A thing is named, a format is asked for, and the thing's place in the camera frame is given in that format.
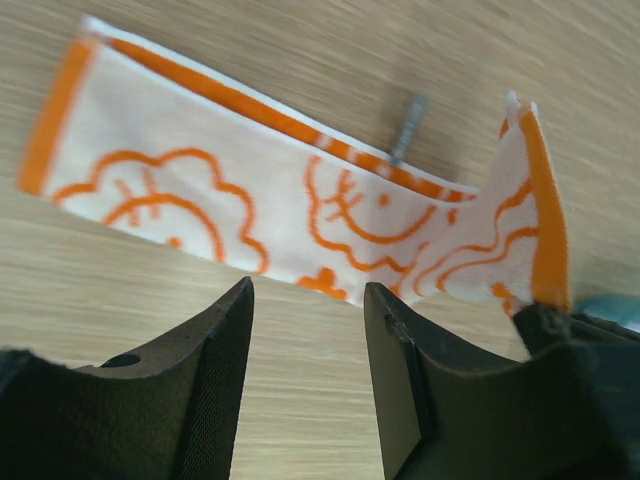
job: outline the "wooden surface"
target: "wooden surface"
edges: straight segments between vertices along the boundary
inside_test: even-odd
[[[538,102],[565,202],[575,297],[640,280],[635,0],[0,0],[0,345],[101,363],[243,274],[17,192],[32,120],[83,13],[135,31],[377,147],[431,98],[410,163],[482,184],[509,89]],[[234,479],[382,478],[362,312],[255,279]],[[522,356],[496,308],[418,310]]]

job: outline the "teal object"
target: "teal object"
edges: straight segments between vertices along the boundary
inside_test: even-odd
[[[610,320],[622,327],[640,332],[640,297],[598,295],[581,302],[576,312]]]

